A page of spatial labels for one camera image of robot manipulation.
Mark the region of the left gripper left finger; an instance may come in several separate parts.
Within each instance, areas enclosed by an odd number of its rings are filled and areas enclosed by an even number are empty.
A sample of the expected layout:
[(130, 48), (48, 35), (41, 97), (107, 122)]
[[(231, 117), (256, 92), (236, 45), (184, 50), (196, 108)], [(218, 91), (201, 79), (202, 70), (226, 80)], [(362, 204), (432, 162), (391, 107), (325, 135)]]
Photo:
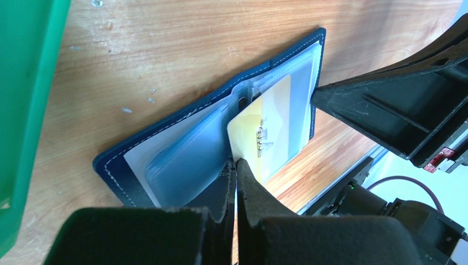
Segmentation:
[(236, 170), (184, 207), (83, 208), (59, 230), (45, 264), (231, 264)]

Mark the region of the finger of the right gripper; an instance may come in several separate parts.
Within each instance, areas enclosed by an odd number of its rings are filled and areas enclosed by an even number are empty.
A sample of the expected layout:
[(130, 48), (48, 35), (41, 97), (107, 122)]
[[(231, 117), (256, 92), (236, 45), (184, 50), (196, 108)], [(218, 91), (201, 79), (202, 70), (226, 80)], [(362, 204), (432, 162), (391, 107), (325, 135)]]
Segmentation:
[(418, 168), (467, 165), (467, 15), (400, 62), (317, 88), (312, 104)]

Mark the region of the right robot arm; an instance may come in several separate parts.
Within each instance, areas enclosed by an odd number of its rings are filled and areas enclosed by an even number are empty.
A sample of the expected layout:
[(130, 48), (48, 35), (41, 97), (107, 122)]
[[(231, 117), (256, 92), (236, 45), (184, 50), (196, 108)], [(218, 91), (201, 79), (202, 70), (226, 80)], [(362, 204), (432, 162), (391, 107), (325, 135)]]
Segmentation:
[[(312, 103), (427, 172), (467, 165), (467, 15), (405, 60), (318, 88)], [(291, 226), (310, 264), (452, 264), (466, 239), (440, 209), (386, 203), (353, 181)]]

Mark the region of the navy blue card holder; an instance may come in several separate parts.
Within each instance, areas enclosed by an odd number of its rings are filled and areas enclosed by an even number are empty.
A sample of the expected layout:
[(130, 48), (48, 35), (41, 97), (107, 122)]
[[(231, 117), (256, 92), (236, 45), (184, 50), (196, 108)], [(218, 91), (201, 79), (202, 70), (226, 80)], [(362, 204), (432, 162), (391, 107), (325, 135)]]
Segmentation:
[(184, 207), (233, 157), (228, 123), (283, 77), (306, 102), (301, 147), (314, 135), (311, 103), (326, 30), (318, 28), (279, 55), (245, 70), (217, 90), (99, 154), (93, 168), (126, 206)]

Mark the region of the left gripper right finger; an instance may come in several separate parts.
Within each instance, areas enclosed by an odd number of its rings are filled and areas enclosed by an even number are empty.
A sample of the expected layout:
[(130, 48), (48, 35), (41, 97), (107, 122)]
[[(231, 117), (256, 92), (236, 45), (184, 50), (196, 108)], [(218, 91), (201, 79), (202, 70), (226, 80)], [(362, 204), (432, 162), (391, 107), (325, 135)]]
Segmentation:
[(240, 264), (421, 264), (408, 231), (383, 216), (300, 216), (237, 166)]

